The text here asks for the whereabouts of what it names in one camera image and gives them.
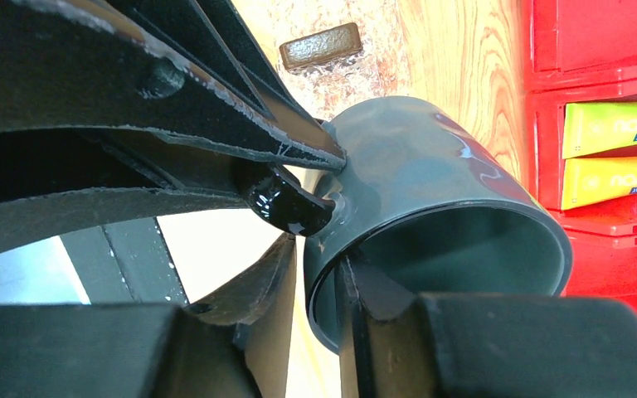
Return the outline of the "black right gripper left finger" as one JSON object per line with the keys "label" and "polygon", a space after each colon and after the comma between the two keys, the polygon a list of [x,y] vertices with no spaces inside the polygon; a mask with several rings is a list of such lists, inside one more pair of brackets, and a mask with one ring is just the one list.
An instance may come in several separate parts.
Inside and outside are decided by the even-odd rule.
{"label": "black right gripper left finger", "polygon": [[186,307],[0,305],[0,397],[282,397],[296,241]]}

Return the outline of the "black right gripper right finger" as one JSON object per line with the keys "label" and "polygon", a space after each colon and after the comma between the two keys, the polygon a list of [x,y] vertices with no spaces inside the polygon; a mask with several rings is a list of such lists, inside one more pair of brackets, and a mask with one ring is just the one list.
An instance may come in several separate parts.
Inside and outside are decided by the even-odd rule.
{"label": "black right gripper right finger", "polygon": [[336,269],[346,397],[637,397],[622,302],[413,294],[365,260]]}

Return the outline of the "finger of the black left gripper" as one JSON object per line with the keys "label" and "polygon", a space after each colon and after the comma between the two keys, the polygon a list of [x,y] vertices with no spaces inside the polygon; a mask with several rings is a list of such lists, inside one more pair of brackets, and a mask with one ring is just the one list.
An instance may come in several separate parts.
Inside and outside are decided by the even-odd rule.
{"label": "finger of the black left gripper", "polygon": [[241,208],[231,163],[146,133],[0,133],[0,254],[92,226]]}
{"label": "finger of the black left gripper", "polygon": [[0,132],[69,128],[256,162],[346,162],[229,1],[0,1]]}

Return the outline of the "dark grey mug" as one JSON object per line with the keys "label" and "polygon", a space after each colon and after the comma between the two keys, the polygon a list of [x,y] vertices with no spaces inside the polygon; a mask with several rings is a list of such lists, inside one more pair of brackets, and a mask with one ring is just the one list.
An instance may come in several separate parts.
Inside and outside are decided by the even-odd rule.
{"label": "dark grey mug", "polygon": [[256,215],[305,238],[306,313],[328,350],[340,339],[334,270],[352,250],[415,293],[563,292],[572,268],[563,228],[435,105],[370,99],[326,128],[347,161],[309,172],[308,189],[279,164],[239,159],[232,176]]}

